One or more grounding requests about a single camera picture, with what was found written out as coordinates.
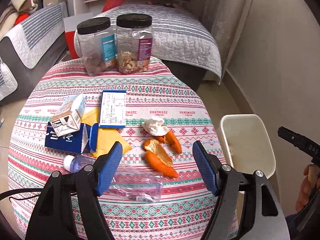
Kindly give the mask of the person right hand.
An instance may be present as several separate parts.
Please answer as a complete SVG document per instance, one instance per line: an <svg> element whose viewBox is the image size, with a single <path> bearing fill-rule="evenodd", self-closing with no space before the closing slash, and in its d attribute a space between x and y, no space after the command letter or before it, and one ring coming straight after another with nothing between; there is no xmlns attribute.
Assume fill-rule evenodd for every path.
<svg viewBox="0 0 320 240"><path fill-rule="evenodd" d="M296 211L300 212L309 202L312 190L316 187L319 190L319 167L314 164L308 165L303 175L305 176L296 202Z"/></svg>

